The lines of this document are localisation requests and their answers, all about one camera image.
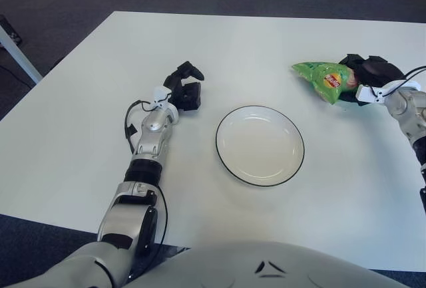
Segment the white plate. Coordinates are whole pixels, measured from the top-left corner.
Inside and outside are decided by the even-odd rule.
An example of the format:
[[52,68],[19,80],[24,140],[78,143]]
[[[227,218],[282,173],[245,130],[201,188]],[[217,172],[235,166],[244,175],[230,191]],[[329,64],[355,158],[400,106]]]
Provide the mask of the white plate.
[[220,122],[216,148],[226,168],[243,182],[275,186],[294,176],[304,160],[302,136],[272,108],[245,106]]

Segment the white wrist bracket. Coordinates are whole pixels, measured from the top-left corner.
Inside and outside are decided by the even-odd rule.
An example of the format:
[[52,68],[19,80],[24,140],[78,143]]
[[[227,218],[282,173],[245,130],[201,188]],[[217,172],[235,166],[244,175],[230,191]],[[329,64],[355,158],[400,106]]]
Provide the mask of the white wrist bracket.
[[[404,81],[405,80],[393,80],[383,87],[364,86],[361,84],[358,86],[356,97],[361,102],[383,104],[387,94],[395,90]],[[414,90],[421,89],[420,84],[414,80],[409,80],[401,87],[412,88]]]

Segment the potato chip bag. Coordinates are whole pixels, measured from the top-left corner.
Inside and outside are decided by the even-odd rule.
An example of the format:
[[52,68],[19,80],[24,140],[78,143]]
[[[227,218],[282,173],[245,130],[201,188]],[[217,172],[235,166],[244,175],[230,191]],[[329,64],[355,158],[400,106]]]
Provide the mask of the potato chip bag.
[[358,81],[353,70],[337,63],[306,62],[293,65],[300,76],[311,82],[317,93],[334,104],[342,92],[355,91]]

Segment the black cable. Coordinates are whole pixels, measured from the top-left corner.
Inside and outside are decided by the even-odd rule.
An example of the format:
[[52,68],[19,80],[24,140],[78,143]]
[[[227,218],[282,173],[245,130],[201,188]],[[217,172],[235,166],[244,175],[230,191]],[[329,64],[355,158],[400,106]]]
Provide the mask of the black cable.
[[372,95],[374,95],[374,97],[377,97],[377,94],[374,92],[374,90],[373,90],[373,87],[372,87],[372,86],[370,86],[370,91],[371,91]]
[[132,154],[134,153],[134,147],[132,145],[132,141],[130,140],[130,137],[132,136],[132,134],[129,131],[129,127],[127,126],[127,120],[128,120],[128,115],[130,114],[131,110],[135,107],[138,106],[139,104],[142,105],[142,109],[145,112],[151,112],[153,110],[156,109],[156,107],[151,108],[150,110],[145,109],[144,104],[151,104],[146,100],[137,100],[135,102],[133,102],[128,108],[127,108],[127,112],[126,112],[126,116],[124,117],[124,135],[126,136],[128,145],[130,146],[130,150],[132,151]]
[[415,69],[409,71],[406,75],[404,75],[404,78],[407,78],[407,76],[409,76],[410,74],[414,73],[415,71],[421,70],[421,69],[426,69],[426,65],[423,65],[422,67],[416,67]]
[[394,88],[392,91],[390,91],[389,93],[384,94],[384,95],[383,95],[383,97],[386,97],[386,96],[389,96],[390,94],[393,94],[394,92],[396,92],[396,91],[397,91],[397,89],[398,89],[398,88],[400,88],[401,86],[403,86],[406,82],[408,82],[409,80],[411,80],[414,76],[417,76],[418,74],[420,74],[420,73],[422,73],[422,72],[426,71],[426,66],[424,66],[424,67],[417,67],[416,69],[409,71],[409,72],[405,75],[405,78],[407,77],[407,75],[410,75],[411,73],[413,73],[413,72],[415,72],[415,71],[418,71],[418,72],[417,72],[417,73],[415,73],[414,75],[412,75],[411,77],[407,78],[406,80],[404,80],[404,81],[403,81],[400,85],[398,85],[397,87],[395,87],[395,88]]
[[6,69],[4,66],[0,65],[0,69],[8,72],[11,76],[13,76],[15,78],[15,80],[17,80],[18,82],[20,82],[21,84],[24,84],[27,88],[29,88],[31,90],[31,86],[29,86],[29,84],[27,84],[26,82],[24,82],[23,80],[21,80],[19,77],[17,77],[15,74],[13,74],[13,72],[9,69]]
[[158,190],[160,191],[161,197],[162,197],[162,201],[164,203],[164,209],[166,211],[166,224],[164,225],[164,231],[162,232],[162,237],[161,237],[161,241],[158,244],[158,248],[157,251],[155,252],[155,254],[152,256],[152,259],[150,260],[150,262],[148,263],[148,265],[144,268],[144,270],[142,270],[142,273],[140,274],[140,276],[144,275],[146,273],[147,270],[149,270],[149,268],[151,267],[152,263],[154,262],[154,260],[157,258],[158,254],[160,253],[162,244],[164,243],[164,237],[166,237],[166,231],[167,231],[167,223],[168,223],[168,210],[167,210],[167,203],[166,203],[166,198],[164,197],[164,194],[160,188],[160,186],[157,186]]

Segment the white table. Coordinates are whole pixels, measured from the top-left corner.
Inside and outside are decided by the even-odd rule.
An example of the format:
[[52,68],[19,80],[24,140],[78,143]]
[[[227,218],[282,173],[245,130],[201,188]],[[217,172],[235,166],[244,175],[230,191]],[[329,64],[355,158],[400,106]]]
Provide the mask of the white table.
[[[423,181],[397,122],[378,105],[332,106],[290,70],[347,53],[408,71],[425,64],[425,26],[115,12],[0,122],[0,213],[96,232],[130,160],[127,106],[189,60],[206,80],[199,112],[182,114],[170,141],[165,243],[284,241],[426,271]],[[219,121],[247,104],[279,110],[304,138],[304,163],[281,186],[247,186],[218,158]]]

